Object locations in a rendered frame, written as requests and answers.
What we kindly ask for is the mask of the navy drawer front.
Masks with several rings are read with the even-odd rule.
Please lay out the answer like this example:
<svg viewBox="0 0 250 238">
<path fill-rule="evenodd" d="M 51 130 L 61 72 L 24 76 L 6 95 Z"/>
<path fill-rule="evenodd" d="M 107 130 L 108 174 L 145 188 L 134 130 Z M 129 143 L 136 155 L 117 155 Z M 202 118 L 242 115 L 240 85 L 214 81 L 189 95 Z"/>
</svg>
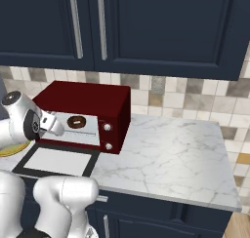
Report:
<svg viewBox="0 0 250 238">
<path fill-rule="evenodd" d="M 187 226 L 224 232 L 232 211 L 217 210 L 131 194 L 101 190 L 106 202 L 97 201 L 96 208 L 158 221 L 177 221 Z"/>
</svg>

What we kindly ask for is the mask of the wide navy wall cupboard door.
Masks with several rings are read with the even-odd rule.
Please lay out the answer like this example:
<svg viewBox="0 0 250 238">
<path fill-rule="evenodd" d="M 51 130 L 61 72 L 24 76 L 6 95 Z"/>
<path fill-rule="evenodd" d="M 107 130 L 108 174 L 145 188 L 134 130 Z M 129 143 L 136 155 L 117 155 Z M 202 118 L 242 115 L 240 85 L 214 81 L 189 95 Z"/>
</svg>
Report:
<svg viewBox="0 0 250 238">
<path fill-rule="evenodd" d="M 236 81 L 250 43 L 250 0 L 89 0 L 98 71 Z"/>
</svg>

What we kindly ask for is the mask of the toaster oven glass door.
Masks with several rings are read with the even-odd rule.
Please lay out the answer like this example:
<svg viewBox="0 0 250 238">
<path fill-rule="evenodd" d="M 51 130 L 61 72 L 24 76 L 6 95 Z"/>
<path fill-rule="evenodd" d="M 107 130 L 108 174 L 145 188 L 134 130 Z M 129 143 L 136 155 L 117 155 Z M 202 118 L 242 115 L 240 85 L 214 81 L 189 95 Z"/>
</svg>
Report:
<svg viewBox="0 0 250 238">
<path fill-rule="evenodd" d="M 35 179 L 48 176 L 89 177 L 99 155 L 98 150 L 36 143 L 18 162 L 13 173 Z"/>
</svg>

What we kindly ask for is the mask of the red toaster oven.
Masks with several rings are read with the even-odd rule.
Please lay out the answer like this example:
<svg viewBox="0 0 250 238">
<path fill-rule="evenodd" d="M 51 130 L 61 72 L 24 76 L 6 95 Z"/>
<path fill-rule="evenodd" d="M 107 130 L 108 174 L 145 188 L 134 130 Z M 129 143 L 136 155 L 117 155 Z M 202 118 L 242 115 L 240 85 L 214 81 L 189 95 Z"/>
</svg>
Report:
<svg viewBox="0 0 250 238">
<path fill-rule="evenodd" d="M 43 110 L 98 117 L 100 145 L 90 145 L 53 139 L 40 143 L 74 146 L 119 154 L 131 122 L 131 89 L 128 86 L 54 81 L 33 101 Z M 111 126 L 104 130 L 104 124 Z M 112 144 L 111 150 L 105 145 Z"/>
</svg>

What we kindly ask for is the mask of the navy base cupboard door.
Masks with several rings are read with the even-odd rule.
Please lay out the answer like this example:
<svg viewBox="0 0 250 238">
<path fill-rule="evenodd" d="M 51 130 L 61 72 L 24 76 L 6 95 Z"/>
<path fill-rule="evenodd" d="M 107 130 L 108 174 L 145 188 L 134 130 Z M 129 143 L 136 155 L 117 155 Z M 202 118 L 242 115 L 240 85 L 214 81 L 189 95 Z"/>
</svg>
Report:
<svg viewBox="0 0 250 238">
<path fill-rule="evenodd" d="M 104 215 L 108 216 L 109 238 L 223 238 L 222 232 L 188 227 L 178 223 L 137 218 L 101 210 L 89 210 L 89 222 L 104 235 Z"/>
</svg>

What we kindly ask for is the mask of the brown bagel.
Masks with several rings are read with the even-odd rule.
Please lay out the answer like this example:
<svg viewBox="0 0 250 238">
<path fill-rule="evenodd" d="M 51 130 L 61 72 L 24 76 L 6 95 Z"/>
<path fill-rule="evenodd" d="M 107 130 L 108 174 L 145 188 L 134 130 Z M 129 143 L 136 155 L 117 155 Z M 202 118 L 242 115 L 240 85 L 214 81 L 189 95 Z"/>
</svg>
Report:
<svg viewBox="0 0 250 238">
<path fill-rule="evenodd" d="M 86 125 L 86 119 L 80 115 L 73 115 L 67 119 L 67 125 L 71 129 L 84 128 Z"/>
</svg>

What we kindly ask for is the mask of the grey toaster oven rack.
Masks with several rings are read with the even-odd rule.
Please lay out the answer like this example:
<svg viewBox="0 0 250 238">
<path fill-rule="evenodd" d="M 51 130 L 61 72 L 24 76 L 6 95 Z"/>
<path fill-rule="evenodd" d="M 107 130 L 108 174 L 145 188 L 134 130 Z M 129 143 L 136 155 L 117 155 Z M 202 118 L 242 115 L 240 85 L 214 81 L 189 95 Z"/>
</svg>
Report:
<svg viewBox="0 0 250 238">
<path fill-rule="evenodd" d="M 90 145 L 100 145 L 100 136 L 99 136 L 99 126 L 98 126 L 98 117 L 92 115 L 82 115 L 86 119 L 86 125 L 82 128 L 73 129 L 68 126 L 67 120 L 70 117 L 75 117 L 73 113 L 64 113 L 64 112 L 54 112 L 54 115 L 64 126 L 64 133 L 62 136 L 56 136 L 54 134 L 46 132 L 43 135 L 43 139 L 53 139 L 67 142 L 75 142 L 82 144 Z"/>
</svg>

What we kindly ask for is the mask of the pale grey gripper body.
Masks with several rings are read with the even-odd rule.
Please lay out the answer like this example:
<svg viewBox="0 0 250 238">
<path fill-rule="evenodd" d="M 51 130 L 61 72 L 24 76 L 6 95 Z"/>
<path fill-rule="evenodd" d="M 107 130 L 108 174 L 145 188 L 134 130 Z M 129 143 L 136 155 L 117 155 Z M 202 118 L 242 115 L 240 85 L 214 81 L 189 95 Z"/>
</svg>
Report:
<svg viewBox="0 0 250 238">
<path fill-rule="evenodd" d="M 63 124 L 57 118 L 51 118 L 47 121 L 46 130 L 56 136 L 62 136 L 64 133 Z"/>
</svg>

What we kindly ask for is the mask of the yellow plate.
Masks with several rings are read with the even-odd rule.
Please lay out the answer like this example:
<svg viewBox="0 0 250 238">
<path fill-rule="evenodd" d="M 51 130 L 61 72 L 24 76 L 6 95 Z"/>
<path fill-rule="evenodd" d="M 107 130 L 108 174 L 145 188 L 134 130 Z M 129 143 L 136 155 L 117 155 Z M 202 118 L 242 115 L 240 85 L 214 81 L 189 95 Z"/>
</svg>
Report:
<svg viewBox="0 0 250 238">
<path fill-rule="evenodd" d="M 6 147 L 6 148 L 0 150 L 0 157 L 12 156 L 14 154 L 21 152 L 22 150 L 24 150 L 28 146 L 29 146 L 29 142 L 24 143 L 24 144 L 15 144 L 15 145 Z"/>
</svg>

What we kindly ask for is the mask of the grey wall socket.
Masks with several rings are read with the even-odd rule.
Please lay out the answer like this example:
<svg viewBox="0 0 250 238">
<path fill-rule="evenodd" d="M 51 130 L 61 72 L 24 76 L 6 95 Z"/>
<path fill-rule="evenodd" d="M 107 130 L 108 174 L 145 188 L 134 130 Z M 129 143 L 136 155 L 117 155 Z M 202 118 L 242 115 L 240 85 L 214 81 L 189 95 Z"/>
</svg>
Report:
<svg viewBox="0 0 250 238">
<path fill-rule="evenodd" d="M 151 92 L 153 94 L 163 95 L 165 93 L 166 79 L 162 76 L 151 77 Z"/>
</svg>

